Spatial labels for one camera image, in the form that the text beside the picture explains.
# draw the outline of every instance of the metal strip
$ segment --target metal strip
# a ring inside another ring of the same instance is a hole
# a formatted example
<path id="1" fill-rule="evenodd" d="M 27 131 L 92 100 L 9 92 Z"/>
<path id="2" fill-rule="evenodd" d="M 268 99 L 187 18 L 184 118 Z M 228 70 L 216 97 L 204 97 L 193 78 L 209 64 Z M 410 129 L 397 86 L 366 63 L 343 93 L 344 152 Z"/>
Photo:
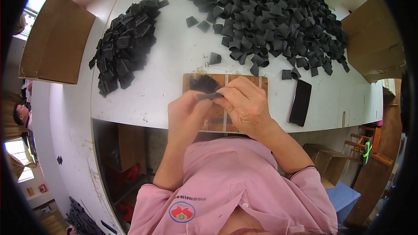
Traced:
<path id="1" fill-rule="evenodd" d="M 229 83 L 229 76 L 228 74 L 225 75 L 225 86 L 227 86 L 227 84 Z M 224 125 L 222 126 L 222 132 L 226 132 L 227 131 L 227 116 L 228 113 L 226 110 L 224 110 Z"/>

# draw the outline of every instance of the white table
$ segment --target white table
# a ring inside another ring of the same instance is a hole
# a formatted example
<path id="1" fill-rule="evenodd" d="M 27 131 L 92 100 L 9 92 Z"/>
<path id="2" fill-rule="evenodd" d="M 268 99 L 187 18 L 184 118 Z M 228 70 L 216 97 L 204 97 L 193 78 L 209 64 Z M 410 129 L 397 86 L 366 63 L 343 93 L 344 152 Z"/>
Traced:
<path id="1" fill-rule="evenodd" d="M 140 0 L 115 0 L 97 9 L 110 12 L 105 29 L 110 21 L 124 13 L 131 3 Z M 161 9 L 156 18 L 155 37 L 157 43 L 147 57 L 143 71 L 134 72 L 136 78 L 127 89 L 118 89 L 106 98 L 97 88 L 99 70 L 94 68 L 91 88 L 91 116 L 96 119 L 126 123 L 138 126 L 167 128 L 167 105 L 182 93 L 184 73 L 205 71 L 207 73 L 228 73 L 251 75 L 252 62 L 247 59 L 244 66 L 229 57 L 230 51 L 221 45 L 222 36 L 210 28 L 204 34 L 196 26 L 187 28 L 185 19 L 194 16 L 198 21 L 206 19 L 206 13 L 199 13 L 193 2 L 169 0 L 170 4 Z M 86 45 L 91 57 L 97 43 Z M 210 53 L 222 56 L 222 63 L 208 66 Z M 296 81 L 281 80 L 281 70 L 291 69 L 290 63 L 280 55 L 270 55 L 270 65 L 260 68 L 260 75 L 269 82 L 268 103 L 272 118 L 286 132 L 316 131 L 355 126 L 379 121 L 383 113 L 382 83 L 369 84 L 363 76 L 350 67 L 346 73 L 341 64 L 332 61 L 333 74 L 328 76 L 320 67 L 319 75 L 311 77 L 311 71 L 299 68 L 302 80 L 312 85 L 311 100 L 304 127 L 288 123 L 293 102 Z M 345 125 L 343 113 L 346 114 Z"/>
<path id="2" fill-rule="evenodd" d="M 192 2 L 169 0 L 157 17 L 157 43 L 147 58 L 143 71 L 135 72 L 136 79 L 126 90 L 118 89 L 107 98 L 99 95 L 98 70 L 90 70 L 88 62 L 96 52 L 110 21 L 124 13 L 131 3 L 140 0 L 94 0 L 86 9 L 96 15 L 82 57 L 77 85 L 59 85 L 35 81 L 33 86 L 34 139 L 45 179 L 63 216 L 69 212 L 72 196 L 82 203 L 88 214 L 105 233 L 110 233 L 101 220 L 123 234 L 110 206 L 97 165 L 91 118 L 139 126 L 167 128 L 167 104 L 181 94 L 183 73 L 197 70 L 208 73 L 240 73 L 249 75 L 250 61 L 240 66 L 229 58 L 221 45 L 222 37 L 212 29 L 204 34 L 196 27 L 190 29 L 185 19 L 199 13 Z M 207 68 L 210 52 L 222 55 L 222 63 Z M 321 68 L 319 75 L 300 69 L 302 80 L 312 84 L 311 102 L 305 127 L 287 123 L 295 90 L 295 81 L 282 81 L 281 70 L 290 69 L 280 56 L 271 58 L 260 75 L 269 80 L 269 107 L 272 117 L 288 132 L 314 131 L 354 126 L 382 118 L 382 83 L 368 84 L 351 66 L 345 73 L 335 63 L 332 76 Z M 58 165 L 56 158 L 62 156 Z"/>

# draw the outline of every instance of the hand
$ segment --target hand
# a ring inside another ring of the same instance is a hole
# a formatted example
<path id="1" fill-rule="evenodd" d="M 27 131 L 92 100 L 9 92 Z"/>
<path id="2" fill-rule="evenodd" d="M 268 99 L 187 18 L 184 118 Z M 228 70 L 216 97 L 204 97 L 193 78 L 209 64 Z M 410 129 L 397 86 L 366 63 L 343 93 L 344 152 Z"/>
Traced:
<path id="1" fill-rule="evenodd" d="M 189 90 L 177 100 L 169 103 L 169 138 L 167 146 L 186 148 L 193 143 L 202 126 L 212 101 L 199 101 L 197 94 Z"/>
<path id="2" fill-rule="evenodd" d="M 248 78 L 240 76 L 217 92 L 224 97 L 213 102 L 227 111 L 241 133 L 262 142 L 278 127 L 270 117 L 265 91 Z"/>

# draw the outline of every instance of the pile of flat black rubber strips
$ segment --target pile of flat black rubber strips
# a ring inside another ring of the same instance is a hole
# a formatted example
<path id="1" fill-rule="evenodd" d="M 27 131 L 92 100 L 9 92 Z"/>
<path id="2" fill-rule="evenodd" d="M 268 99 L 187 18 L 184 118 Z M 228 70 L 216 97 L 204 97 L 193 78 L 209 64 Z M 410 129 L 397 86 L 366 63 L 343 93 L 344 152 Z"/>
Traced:
<path id="1" fill-rule="evenodd" d="M 157 41 L 155 18 L 160 14 L 159 9 L 168 4 L 167 0 L 143 0 L 112 20 L 89 63 L 92 69 L 97 62 L 98 87 L 103 97 L 118 88 L 118 80 L 120 88 L 126 89 L 135 78 L 132 72 L 144 69 L 146 54 Z"/>
<path id="2" fill-rule="evenodd" d="M 208 13 L 206 20 L 214 24 L 215 34 L 224 36 L 222 44 L 229 48 L 233 60 L 243 65 L 247 55 L 254 54 L 250 71 L 255 76 L 258 67 L 269 65 L 268 53 L 274 57 L 282 54 L 294 67 L 311 69 L 312 76 L 318 75 L 320 66 L 331 75 L 331 60 L 337 60 L 349 71 L 344 56 L 347 36 L 324 0 L 190 1 L 199 12 Z M 225 19 L 224 25 L 215 24 L 217 18 Z M 190 19 L 188 26 L 196 22 L 195 18 Z M 209 25 L 205 23 L 199 24 L 199 28 L 207 29 Z M 299 78 L 296 68 L 294 71 L 297 76 L 292 78 Z"/>

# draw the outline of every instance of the person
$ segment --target person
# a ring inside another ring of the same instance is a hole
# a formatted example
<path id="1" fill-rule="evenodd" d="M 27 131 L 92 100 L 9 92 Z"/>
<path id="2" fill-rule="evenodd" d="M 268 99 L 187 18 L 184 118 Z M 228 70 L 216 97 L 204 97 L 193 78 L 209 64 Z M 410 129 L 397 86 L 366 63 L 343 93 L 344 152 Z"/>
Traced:
<path id="1" fill-rule="evenodd" d="M 318 171 L 270 117 L 265 91 L 241 76 L 217 92 L 213 103 L 250 138 L 193 144 L 212 101 L 187 91 L 169 103 L 167 147 L 153 184 L 139 189 L 128 235 L 337 233 Z"/>
<path id="2" fill-rule="evenodd" d="M 13 120 L 18 125 L 24 125 L 25 128 L 32 131 L 32 112 L 29 112 L 29 109 L 25 105 L 15 104 Z"/>

